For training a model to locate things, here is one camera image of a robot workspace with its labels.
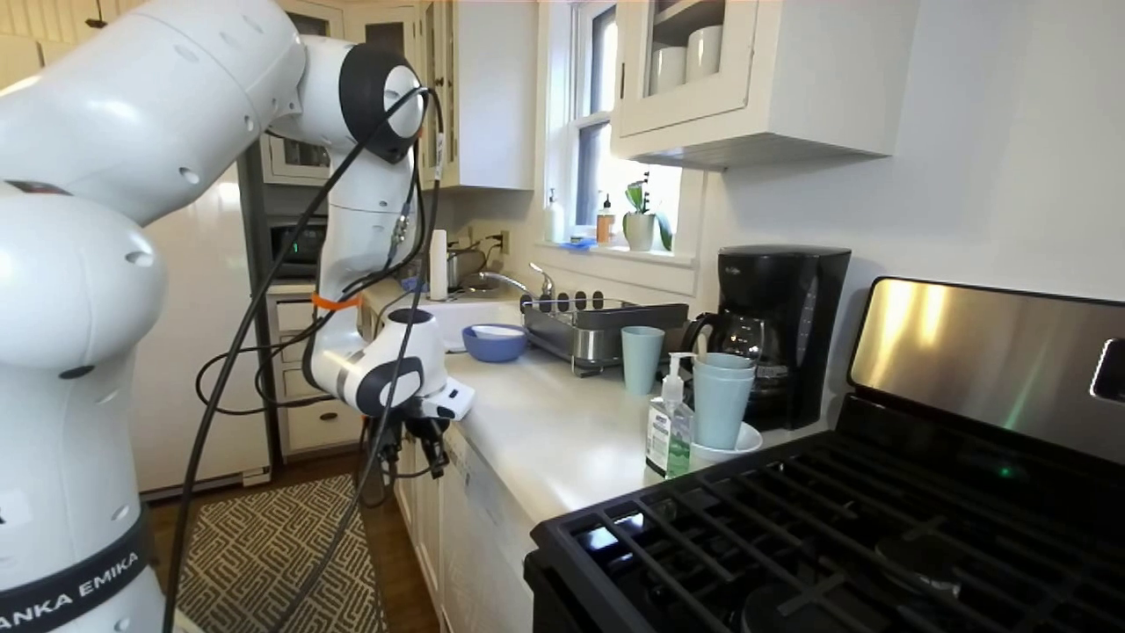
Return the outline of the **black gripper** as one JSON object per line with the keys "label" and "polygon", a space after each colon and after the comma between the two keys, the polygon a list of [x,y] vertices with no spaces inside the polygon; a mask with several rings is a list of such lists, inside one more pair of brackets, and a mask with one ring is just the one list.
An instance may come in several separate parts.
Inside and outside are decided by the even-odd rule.
{"label": "black gripper", "polygon": [[422,475],[440,478],[451,465],[445,429],[451,429],[451,414],[424,420],[424,414],[409,414],[404,407],[377,414],[367,423],[369,468],[380,478],[400,478],[400,468],[396,468],[400,448],[420,442],[422,465],[414,468],[414,478]]}

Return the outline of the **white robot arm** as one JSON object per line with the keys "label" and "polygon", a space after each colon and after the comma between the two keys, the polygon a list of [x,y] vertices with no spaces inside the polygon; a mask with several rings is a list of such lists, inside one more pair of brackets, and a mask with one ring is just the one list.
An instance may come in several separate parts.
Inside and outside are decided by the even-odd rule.
{"label": "white robot arm", "polygon": [[0,633],[172,633],[138,488],[138,345],[178,245],[150,234],[258,136],[329,156],[305,374],[440,429],[475,393],[436,320],[360,329],[356,291],[422,245],[424,84],[396,52],[305,36],[274,0],[144,0],[0,95]]}

